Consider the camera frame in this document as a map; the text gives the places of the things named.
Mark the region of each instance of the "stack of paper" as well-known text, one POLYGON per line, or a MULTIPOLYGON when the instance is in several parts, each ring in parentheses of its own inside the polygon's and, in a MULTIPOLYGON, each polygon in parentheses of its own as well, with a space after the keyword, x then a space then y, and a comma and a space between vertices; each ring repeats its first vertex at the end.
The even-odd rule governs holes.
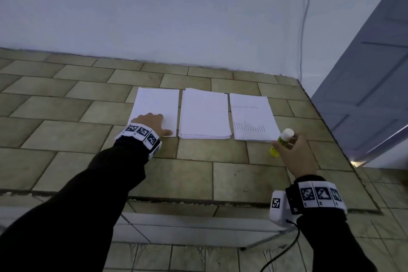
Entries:
POLYGON ((228 95, 187 88, 183 91, 179 137, 184 139, 228 139, 228 95))
POLYGON ((170 129, 171 136, 176 136, 179 94, 178 89, 139 87, 128 123, 139 115, 163 114, 162 129, 170 129))
POLYGON ((270 142, 279 138, 268 98, 230 94, 230 103, 235 140, 270 142))

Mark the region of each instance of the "person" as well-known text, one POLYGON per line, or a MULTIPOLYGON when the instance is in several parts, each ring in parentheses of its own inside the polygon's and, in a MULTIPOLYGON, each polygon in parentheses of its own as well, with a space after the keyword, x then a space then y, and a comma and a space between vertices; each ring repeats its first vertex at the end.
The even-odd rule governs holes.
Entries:
MULTIPOLYGON (((162 115, 151 113, 132 120, 153 129, 159 137, 162 115)), ((324 181, 302 135, 288 147, 273 141, 285 166, 300 181, 324 181)), ((145 179, 148 150, 141 141, 122 136, 98 153, 86 170, 73 177, 47 202, 31 209, 0 236, 2 271, 102 271, 113 226, 128 192, 145 179)), ((343 210, 312 208, 297 225, 314 251, 313 271, 376 271, 346 223, 343 210)))

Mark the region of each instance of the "black sleeve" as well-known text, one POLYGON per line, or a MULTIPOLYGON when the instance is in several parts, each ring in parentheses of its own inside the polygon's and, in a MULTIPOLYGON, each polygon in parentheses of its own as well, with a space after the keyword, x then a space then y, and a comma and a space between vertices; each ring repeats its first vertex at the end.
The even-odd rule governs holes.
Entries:
POLYGON ((28 263, 43 271, 61 265, 102 271, 128 192, 146 177, 148 153, 142 142, 121 137, 95 155, 86 170, 0 236, 2 268, 23 271, 28 263))
MULTIPOLYGON (((295 180, 325 181, 317 175, 306 175, 295 180)), ((297 225, 313 248, 313 272, 377 271, 365 256, 346 223, 343 210, 336 208, 305 209, 297 225)))

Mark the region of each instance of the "person's left hand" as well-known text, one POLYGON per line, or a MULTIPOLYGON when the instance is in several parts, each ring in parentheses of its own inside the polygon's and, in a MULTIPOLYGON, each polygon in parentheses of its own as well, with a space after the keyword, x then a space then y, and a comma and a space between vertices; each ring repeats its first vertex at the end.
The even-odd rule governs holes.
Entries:
POLYGON ((163 115, 148 113, 146 115, 139 115, 135 119, 132 119, 132 123, 143 124, 150 127, 161 138, 162 136, 171 136, 173 131, 169 129, 162 129, 161 124, 163 122, 163 115))

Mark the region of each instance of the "gray door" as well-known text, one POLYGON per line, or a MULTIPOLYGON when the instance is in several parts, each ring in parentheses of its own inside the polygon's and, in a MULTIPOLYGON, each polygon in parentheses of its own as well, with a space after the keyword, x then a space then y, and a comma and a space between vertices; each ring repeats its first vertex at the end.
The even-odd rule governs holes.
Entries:
POLYGON ((408 124, 408 0, 381 0, 312 101, 350 160, 408 124))

